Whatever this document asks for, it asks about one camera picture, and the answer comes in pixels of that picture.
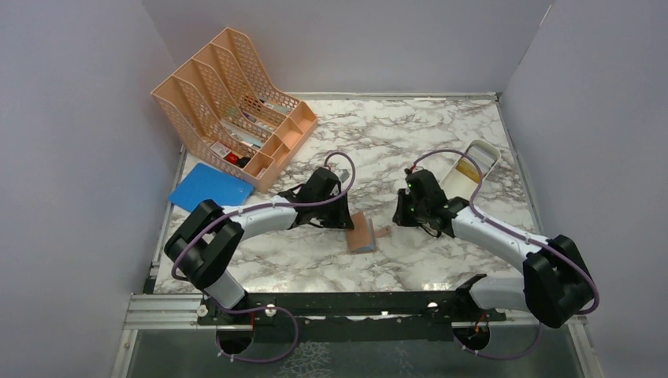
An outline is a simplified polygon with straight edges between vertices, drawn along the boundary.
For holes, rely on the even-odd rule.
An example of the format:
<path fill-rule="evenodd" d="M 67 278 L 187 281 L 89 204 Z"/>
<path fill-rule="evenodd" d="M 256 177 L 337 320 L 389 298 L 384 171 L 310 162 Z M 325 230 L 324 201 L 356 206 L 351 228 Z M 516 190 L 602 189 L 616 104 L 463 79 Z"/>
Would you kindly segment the brown leather card holder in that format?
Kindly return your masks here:
<path fill-rule="evenodd" d="M 362 211 L 354 213 L 351 219 L 354 228 L 345 231 L 347 249 L 351 254 L 375 252 L 378 248 L 377 240 L 391 233 L 389 225 L 376 228 L 373 220 Z"/>

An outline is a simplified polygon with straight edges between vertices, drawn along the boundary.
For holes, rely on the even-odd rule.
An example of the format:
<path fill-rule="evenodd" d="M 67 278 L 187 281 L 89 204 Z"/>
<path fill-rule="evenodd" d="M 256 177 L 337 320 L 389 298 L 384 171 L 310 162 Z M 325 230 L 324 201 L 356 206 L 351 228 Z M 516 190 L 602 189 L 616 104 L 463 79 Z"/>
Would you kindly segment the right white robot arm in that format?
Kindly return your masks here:
<path fill-rule="evenodd" d="M 519 277 L 482 276 L 461 286 L 454 302 L 464 320 L 472 321 L 487 309 L 509 309 L 558 328 L 598 298 L 572 239 L 526 233 L 482 213 L 467 199 L 447 198 L 429 170 L 406 172 L 393 221 L 436 238 L 465 240 L 520 272 Z"/>

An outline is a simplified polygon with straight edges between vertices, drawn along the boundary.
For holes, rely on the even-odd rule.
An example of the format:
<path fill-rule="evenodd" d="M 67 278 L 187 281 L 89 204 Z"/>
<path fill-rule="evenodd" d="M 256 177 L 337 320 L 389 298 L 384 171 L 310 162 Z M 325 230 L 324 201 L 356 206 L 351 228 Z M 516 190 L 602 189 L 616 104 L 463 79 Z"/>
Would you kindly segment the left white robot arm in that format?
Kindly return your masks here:
<path fill-rule="evenodd" d="M 353 229 L 342 180 L 319 167 L 304 183 L 282 191 L 267 202 L 219 206 L 211 199 L 200 202 L 169 237 L 165 255 L 184 279 L 217 302 L 228 323 L 247 315 L 247 292 L 228 271 L 241 242 L 258 235 L 310 224 L 321 228 Z"/>

